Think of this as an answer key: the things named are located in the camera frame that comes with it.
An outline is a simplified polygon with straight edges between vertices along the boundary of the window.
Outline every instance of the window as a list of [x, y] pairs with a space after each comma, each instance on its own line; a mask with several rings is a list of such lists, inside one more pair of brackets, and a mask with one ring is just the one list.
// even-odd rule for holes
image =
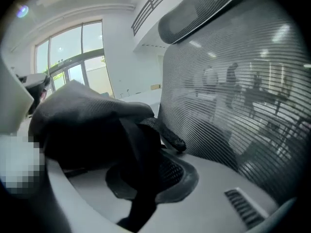
[[35, 48], [36, 71], [51, 78], [51, 91], [71, 80], [114, 97], [107, 71], [102, 22], [83, 23], [51, 35]]

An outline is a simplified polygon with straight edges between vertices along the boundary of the air vent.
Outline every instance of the air vent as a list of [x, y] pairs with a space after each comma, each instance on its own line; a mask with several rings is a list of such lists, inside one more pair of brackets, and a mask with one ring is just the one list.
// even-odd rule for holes
[[244, 195], [242, 195], [238, 188], [225, 192], [225, 195], [248, 229], [264, 221], [264, 217], [251, 205]]

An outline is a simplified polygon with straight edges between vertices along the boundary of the black strap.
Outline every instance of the black strap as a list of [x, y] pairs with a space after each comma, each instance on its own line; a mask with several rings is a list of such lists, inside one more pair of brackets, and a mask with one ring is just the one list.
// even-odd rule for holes
[[148, 134], [127, 119], [121, 118], [120, 122], [137, 162], [140, 182], [129, 216], [119, 221], [118, 225], [131, 232], [138, 232], [156, 210], [155, 198], [159, 183], [157, 176], [158, 149], [150, 139], [153, 137], [152, 134]]
[[171, 131], [164, 123], [159, 119], [150, 117], [144, 119], [139, 123], [140, 125], [146, 125], [157, 131], [163, 136], [176, 150], [183, 152], [186, 150], [186, 143], [183, 139], [179, 138], [173, 131]]

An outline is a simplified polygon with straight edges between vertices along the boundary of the window frame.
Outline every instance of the window frame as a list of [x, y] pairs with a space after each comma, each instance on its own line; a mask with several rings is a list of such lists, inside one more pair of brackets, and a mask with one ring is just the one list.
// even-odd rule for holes
[[[88, 51], [88, 52], [83, 52], [83, 27], [86, 26], [86, 25], [95, 24], [95, 23], [101, 23], [101, 25], [102, 25], [102, 33], [103, 33], [103, 20], [95, 20], [95, 21], [90, 21], [90, 22], [79, 23], [79, 24], [76, 24], [74, 26], [65, 28], [65, 29], [63, 29], [63, 30], [61, 30], [61, 31], [59, 31], [57, 33], [54, 33], [54, 34], [50, 35], [49, 37], [47, 37], [44, 40], [42, 40], [40, 43], [36, 44], [35, 45], [35, 59], [34, 59], [35, 73], [38, 73], [38, 70], [37, 70], [37, 50], [38, 50], [38, 47], [40, 45], [42, 45], [43, 43], [45, 43], [46, 41], [48, 41], [48, 69], [47, 69], [47, 71], [45, 71], [45, 73], [48, 76], [53, 77], [53, 76], [57, 75], [57, 73], [60, 73], [61, 71], [67, 73], [68, 69], [70, 69], [70, 68], [72, 68], [74, 66], [77, 66], [77, 65], [81, 65], [81, 69], [82, 69], [82, 74], [83, 74], [83, 79], [84, 79], [85, 85], [89, 86], [88, 79], [87, 79], [87, 74], [86, 74], [85, 60], [89, 60], [89, 59], [93, 59], [93, 58], [101, 57], [101, 56], [105, 57], [104, 47], [101, 48], [101, 49], [96, 49], [96, 50], [92, 50], [92, 51]], [[73, 57], [71, 57], [69, 59], [66, 59], [66, 60], [64, 60], [64, 61], [54, 65], [53, 67], [51, 67], [51, 64], [50, 64], [50, 60], [51, 60], [51, 39], [53, 37], [57, 36], [57, 35], [60, 35], [60, 34], [62, 34], [64, 32], [66, 32], [66, 31], [69, 31], [69, 30], [72, 30], [72, 29], [75, 29], [75, 28], [78, 28], [78, 27], [81, 27], [81, 33], [80, 33], [80, 37], [81, 37], [81, 54], [78, 54], [78, 55], [73, 56]], [[110, 75], [109, 75], [108, 69], [107, 69], [107, 73], [108, 73], [110, 86], [111, 86], [111, 89], [112, 89], [112, 92], [113, 92], [113, 96], [114, 96], [114, 91], [113, 91], [113, 87], [111, 85], [111, 80], [110, 80]], [[55, 91], [55, 86], [54, 86], [53, 79], [51, 81], [51, 88], [52, 88], [52, 91], [54, 92]]]

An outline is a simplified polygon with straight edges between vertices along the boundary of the chair headrest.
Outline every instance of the chair headrest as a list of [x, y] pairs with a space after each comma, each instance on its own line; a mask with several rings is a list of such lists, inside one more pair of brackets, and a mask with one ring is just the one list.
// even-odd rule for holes
[[209, 20], [232, 0], [183, 0], [159, 22], [161, 39], [168, 44], [181, 41]]

